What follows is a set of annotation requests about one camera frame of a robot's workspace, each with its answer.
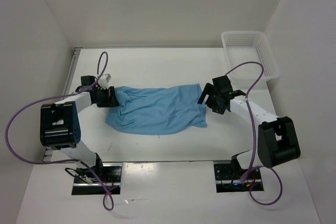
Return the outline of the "blue shorts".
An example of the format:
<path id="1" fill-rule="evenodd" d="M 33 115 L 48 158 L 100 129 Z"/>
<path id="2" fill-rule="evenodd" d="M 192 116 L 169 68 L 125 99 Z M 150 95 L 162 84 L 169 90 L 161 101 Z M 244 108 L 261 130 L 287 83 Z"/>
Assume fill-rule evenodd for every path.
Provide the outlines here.
<path id="1" fill-rule="evenodd" d="M 122 133 L 170 135 L 188 127 L 207 127 L 206 105 L 198 104 L 201 86 L 116 88 L 118 107 L 110 108 L 105 123 Z"/>

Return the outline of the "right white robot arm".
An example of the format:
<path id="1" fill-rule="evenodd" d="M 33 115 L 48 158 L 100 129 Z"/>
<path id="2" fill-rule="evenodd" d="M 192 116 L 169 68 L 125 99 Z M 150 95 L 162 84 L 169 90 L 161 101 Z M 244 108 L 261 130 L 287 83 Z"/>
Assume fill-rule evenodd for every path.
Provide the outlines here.
<path id="1" fill-rule="evenodd" d="M 291 118 L 264 110 L 242 90 L 234 90 L 228 76 L 214 78 L 212 82 L 205 85 L 198 103 L 217 114 L 234 113 L 252 125 L 253 149 L 232 156 L 230 162 L 230 172 L 235 178 L 243 178 L 253 168 L 273 168 L 300 157 Z"/>

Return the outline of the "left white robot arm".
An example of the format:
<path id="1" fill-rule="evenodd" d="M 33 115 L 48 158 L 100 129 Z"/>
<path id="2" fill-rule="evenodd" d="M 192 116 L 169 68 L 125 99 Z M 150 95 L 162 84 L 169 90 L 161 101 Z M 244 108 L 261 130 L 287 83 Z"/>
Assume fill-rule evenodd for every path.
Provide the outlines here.
<path id="1" fill-rule="evenodd" d="M 99 108 L 118 107 L 115 89 L 109 86 L 111 76 L 82 76 L 81 85 L 70 96 L 40 109 L 40 142 L 44 147 L 61 151 L 77 163 L 80 175 L 93 182 L 101 181 L 105 169 L 100 156 L 82 140 L 79 113 L 96 105 Z"/>

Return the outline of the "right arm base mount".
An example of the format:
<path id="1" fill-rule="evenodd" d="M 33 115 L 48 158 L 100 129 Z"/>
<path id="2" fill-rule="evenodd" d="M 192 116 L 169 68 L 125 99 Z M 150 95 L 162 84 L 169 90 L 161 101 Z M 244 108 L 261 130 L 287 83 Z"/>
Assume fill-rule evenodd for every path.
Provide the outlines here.
<path id="1" fill-rule="evenodd" d="M 252 171 L 249 177 L 240 181 L 240 175 L 234 174 L 230 161 L 214 162 L 214 177 L 217 193 L 239 193 L 252 191 L 264 191 L 260 170 Z"/>

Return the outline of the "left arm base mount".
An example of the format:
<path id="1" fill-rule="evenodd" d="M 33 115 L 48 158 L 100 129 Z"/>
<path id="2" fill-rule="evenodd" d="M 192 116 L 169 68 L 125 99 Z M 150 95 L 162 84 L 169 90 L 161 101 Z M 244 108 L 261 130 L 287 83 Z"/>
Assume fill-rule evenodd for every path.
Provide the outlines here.
<path id="1" fill-rule="evenodd" d="M 72 195 L 104 195 L 105 190 L 98 180 L 87 169 L 65 168 L 65 172 L 74 178 Z M 101 172 L 97 175 L 112 195 L 121 191 L 122 163 L 103 163 Z"/>

